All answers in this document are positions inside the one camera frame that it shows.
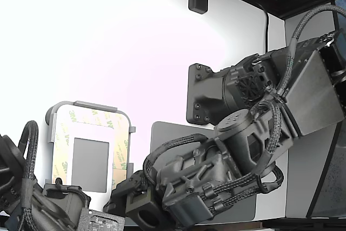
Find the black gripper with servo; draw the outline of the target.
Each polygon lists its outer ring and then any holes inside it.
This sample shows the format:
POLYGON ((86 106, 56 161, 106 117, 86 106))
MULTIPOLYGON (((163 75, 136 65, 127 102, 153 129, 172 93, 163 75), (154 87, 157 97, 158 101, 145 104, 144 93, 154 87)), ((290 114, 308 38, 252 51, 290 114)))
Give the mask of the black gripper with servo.
MULTIPOLYGON (((199 159, 177 157, 158 171, 156 191, 162 199, 163 210, 169 214, 178 229, 186 229, 226 211, 226 200, 234 195, 232 188, 220 191, 241 172, 221 156, 199 159)), ((125 213, 126 203, 115 201, 130 193, 143 192, 148 182, 143 170, 138 170, 119 183, 111 192, 105 213, 125 213)))

